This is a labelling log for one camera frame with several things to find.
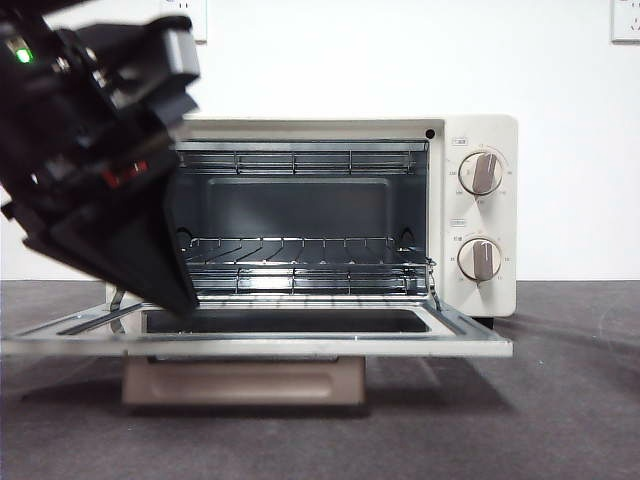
timer knob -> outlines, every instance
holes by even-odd
[[[502,163],[495,153],[472,153],[462,161],[458,178],[467,192],[489,195],[502,182]]]
[[[462,273],[476,282],[486,282],[500,270],[501,256],[498,246],[486,238],[474,238],[460,248],[458,266]]]

wall socket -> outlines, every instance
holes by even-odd
[[[640,43],[640,0],[611,0],[611,40]]]
[[[186,15],[193,23],[193,37],[196,42],[207,41],[207,0],[158,1],[161,15]]]

oven cavity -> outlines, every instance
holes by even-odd
[[[427,294],[424,140],[177,149],[173,210],[201,298]]]

toaster oven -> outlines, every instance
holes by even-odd
[[[367,356],[512,355],[482,325],[516,304],[511,117],[194,115],[175,148],[195,315],[108,286],[5,353],[124,356],[129,403],[357,403]]]

white wall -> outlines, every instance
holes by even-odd
[[[57,16],[133,20],[155,0]],[[519,277],[640,279],[640,45],[608,0],[216,0],[202,80],[216,116],[508,113],[520,121]],[[75,278],[3,221],[3,278]]]

